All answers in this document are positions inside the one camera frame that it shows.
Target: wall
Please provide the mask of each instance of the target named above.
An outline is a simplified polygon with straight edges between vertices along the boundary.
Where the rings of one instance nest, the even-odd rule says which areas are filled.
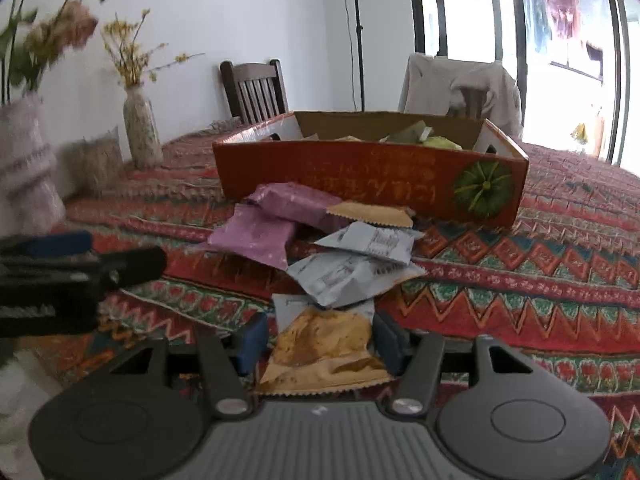
[[[324,0],[333,106],[353,110],[351,61],[344,0]],[[406,61],[414,51],[411,0],[359,0],[367,110],[396,110]],[[355,101],[360,108],[353,0],[347,0],[353,38]]]
[[[27,0],[26,9],[50,14],[63,0]],[[163,64],[181,52],[204,52],[185,65],[159,74],[146,85],[154,105],[162,141],[203,128],[212,120],[229,117],[218,75],[224,59],[233,62],[279,58],[290,108],[332,107],[327,63],[324,0],[88,0],[101,22],[117,12],[135,20],[142,9],[152,9],[140,33],[145,46],[168,42],[154,62]],[[10,3],[0,4],[0,18]],[[120,126],[123,153],[122,103],[126,94],[117,86],[99,34],[82,52],[70,52],[44,77],[43,124],[53,145],[92,138]],[[57,177],[63,194],[73,190],[64,168]],[[0,233],[2,212],[0,204]]]

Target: purple snack package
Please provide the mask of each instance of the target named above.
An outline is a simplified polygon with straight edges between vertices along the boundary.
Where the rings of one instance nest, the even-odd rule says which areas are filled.
[[[205,251],[240,254],[276,269],[287,269],[286,245],[296,224],[276,218],[255,205],[236,204],[234,215],[198,245]]]
[[[333,233],[351,223],[326,212],[328,207],[342,202],[341,198],[295,182],[260,184],[247,200],[274,216],[310,225],[325,233]]]

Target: pink vase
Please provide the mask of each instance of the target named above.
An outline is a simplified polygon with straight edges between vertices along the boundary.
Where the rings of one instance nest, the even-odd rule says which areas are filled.
[[[65,216],[51,179],[55,165],[42,131],[40,98],[27,94],[0,108],[0,190],[21,234],[46,234]]]

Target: white snack package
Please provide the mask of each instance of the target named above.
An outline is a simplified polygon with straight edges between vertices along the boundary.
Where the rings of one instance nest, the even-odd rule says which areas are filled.
[[[337,308],[383,294],[424,274],[424,269],[345,251],[313,254],[287,268],[316,303]]]
[[[276,311],[276,324],[278,325],[278,334],[285,330],[293,321],[302,314],[308,307],[315,307],[321,310],[311,296],[292,295],[292,294],[272,294],[273,306]],[[375,304],[373,300],[363,301],[353,305],[351,308],[345,309],[345,312],[356,312],[366,317],[369,321],[373,320]]]
[[[407,265],[411,261],[414,241],[423,236],[420,231],[411,229],[375,227],[364,222],[354,222],[318,240],[316,245]]]

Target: open box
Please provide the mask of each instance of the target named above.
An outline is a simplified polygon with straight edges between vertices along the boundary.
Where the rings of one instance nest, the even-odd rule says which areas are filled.
[[[378,142],[420,120],[464,151]],[[304,140],[314,135],[320,141]],[[364,142],[336,140],[346,136]],[[529,170],[526,153],[489,121],[397,112],[290,112],[222,137],[213,152],[231,200],[258,184],[298,182],[490,227],[513,224]]]

